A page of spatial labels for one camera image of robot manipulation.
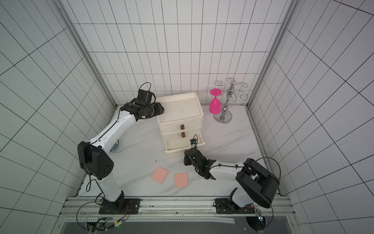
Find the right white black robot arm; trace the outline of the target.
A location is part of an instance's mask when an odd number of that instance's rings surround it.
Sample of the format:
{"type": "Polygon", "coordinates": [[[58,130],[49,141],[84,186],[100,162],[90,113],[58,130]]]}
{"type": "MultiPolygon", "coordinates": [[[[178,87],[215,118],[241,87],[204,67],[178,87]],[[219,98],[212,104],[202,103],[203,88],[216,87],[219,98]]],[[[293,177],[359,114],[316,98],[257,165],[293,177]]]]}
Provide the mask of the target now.
{"type": "Polygon", "coordinates": [[[207,180],[236,182],[228,198],[215,199],[213,205],[218,214],[254,214],[254,203],[270,209],[280,185],[278,177],[254,159],[246,159],[239,164],[223,164],[205,158],[196,146],[185,151],[184,165],[192,165],[207,180]]]}

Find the cabinet drawer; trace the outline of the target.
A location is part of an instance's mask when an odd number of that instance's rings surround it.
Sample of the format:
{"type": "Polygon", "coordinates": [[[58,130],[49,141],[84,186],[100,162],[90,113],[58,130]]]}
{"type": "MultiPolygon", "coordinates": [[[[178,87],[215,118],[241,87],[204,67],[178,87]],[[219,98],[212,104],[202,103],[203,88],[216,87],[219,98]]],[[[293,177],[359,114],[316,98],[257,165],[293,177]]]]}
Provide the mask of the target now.
{"type": "Polygon", "coordinates": [[[191,148],[190,140],[192,139],[191,136],[187,136],[185,138],[174,138],[164,141],[165,145],[165,156],[168,159],[180,157],[185,154],[186,150],[191,148]]]}

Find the white plastic drawer cabinet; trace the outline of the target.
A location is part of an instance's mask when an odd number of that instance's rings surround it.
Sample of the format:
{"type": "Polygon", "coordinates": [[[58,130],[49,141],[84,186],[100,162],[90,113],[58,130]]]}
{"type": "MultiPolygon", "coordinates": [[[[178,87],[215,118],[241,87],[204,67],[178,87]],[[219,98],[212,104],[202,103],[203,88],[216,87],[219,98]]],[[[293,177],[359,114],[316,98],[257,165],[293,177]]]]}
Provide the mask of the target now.
{"type": "Polygon", "coordinates": [[[158,97],[156,101],[164,108],[157,116],[164,141],[202,133],[204,112],[195,92],[158,97]]]}

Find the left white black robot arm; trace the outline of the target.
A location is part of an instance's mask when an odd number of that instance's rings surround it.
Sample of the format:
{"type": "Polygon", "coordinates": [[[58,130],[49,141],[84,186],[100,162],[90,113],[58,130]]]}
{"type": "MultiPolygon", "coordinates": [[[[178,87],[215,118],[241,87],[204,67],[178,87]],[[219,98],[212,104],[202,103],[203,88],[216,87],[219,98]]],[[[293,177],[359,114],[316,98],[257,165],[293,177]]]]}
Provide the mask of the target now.
{"type": "Polygon", "coordinates": [[[114,162],[110,150],[125,131],[138,120],[146,120],[163,114],[164,108],[158,102],[146,103],[138,99],[126,103],[113,121],[96,137],[78,145],[81,169],[94,179],[103,200],[100,214],[121,214],[126,210],[124,193],[112,173],[114,162]]]}

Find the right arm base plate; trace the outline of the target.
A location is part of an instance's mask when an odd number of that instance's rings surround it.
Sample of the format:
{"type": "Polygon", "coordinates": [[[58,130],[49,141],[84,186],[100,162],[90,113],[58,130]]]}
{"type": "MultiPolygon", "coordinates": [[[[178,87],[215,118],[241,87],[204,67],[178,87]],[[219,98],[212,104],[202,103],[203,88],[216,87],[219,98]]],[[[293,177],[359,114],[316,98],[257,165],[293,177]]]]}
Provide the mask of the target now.
{"type": "Polygon", "coordinates": [[[239,207],[229,199],[215,199],[213,206],[217,214],[234,215],[234,214],[255,214],[254,208],[239,207]]]}

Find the pink sticky notes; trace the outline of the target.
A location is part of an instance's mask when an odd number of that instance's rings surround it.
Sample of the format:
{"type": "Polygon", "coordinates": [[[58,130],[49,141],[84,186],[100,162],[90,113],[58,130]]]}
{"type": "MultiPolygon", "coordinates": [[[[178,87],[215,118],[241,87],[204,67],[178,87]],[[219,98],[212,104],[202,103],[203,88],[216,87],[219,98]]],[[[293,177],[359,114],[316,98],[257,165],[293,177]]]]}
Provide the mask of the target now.
{"type": "Polygon", "coordinates": [[[158,166],[154,173],[152,174],[151,178],[154,179],[155,181],[157,181],[158,183],[162,184],[163,181],[165,180],[165,178],[167,177],[169,171],[167,171],[166,169],[158,166]]]}
{"type": "Polygon", "coordinates": [[[174,174],[174,187],[187,187],[189,185],[187,173],[176,173],[174,174]]]}

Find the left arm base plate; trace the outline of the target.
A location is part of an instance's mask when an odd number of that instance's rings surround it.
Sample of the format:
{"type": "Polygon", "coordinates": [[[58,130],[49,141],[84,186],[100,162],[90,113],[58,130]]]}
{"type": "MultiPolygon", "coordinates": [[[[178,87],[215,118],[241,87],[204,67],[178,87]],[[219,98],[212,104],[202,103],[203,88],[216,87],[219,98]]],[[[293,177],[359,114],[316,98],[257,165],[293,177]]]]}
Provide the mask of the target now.
{"type": "Polygon", "coordinates": [[[138,214],[140,207],[140,199],[123,199],[120,198],[116,202],[109,202],[106,199],[103,200],[100,205],[100,215],[135,215],[138,214]]]}

